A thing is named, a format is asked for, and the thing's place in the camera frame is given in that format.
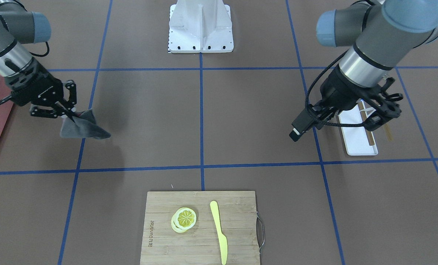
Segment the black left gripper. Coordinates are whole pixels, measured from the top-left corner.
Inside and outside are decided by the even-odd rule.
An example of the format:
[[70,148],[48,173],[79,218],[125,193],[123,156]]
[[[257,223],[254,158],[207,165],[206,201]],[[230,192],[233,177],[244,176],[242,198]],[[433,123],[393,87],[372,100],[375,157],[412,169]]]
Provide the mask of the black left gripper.
[[[362,96],[368,99],[370,95],[376,95],[379,84],[375,83],[370,87],[355,84],[345,76],[340,70],[340,66],[335,67],[327,79],[320,87],[322,99],[320,100],[320,117],[331,119],[337,112],[351,110]],[[292,131],[289,136],[297,142],[303,134],[312,128],[322,129],[324,125],[315,121],[307,109],[298,114],[292,122]]]

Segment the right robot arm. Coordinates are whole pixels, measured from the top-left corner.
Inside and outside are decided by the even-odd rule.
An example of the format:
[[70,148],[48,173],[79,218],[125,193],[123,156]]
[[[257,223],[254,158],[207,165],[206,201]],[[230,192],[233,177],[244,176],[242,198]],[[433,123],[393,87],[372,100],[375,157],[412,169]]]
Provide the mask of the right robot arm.
[[75,82],[61,82],[38,62],[39,54],[24,47],[47,43],[51,34],[44,14],[29,12],[17,0],[0,0],[0,76],[11,89],[0,105],[7,101],[20,107],[30,103],[32,116],[73,120],[79,116],[75,112]]

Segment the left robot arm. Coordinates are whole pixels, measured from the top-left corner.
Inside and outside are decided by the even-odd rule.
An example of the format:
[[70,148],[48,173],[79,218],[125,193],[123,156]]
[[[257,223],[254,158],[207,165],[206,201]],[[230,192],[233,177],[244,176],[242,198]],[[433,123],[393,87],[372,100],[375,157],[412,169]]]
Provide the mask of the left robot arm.
[[400,116],[400,93],[388,94],[389,71],[414,48],[438,38],[438,0],[359,0],[323,13],[316,26],[323,46],[347,46],[320,87],[321,99],[292,122],[298,141],[312,128],[363,127],[375,131]]

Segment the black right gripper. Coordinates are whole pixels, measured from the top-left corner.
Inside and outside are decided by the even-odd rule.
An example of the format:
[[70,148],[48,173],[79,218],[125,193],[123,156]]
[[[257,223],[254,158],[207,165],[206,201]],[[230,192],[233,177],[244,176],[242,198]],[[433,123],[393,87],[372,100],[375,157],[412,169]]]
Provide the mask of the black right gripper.
[[24,69],[6,78],[11,89],[10,100],[23,107],[31,103],[29,114],[45,119],[70,119],[75,122],[77,87],[73,80],[62,82],[38,61],[30,61]]

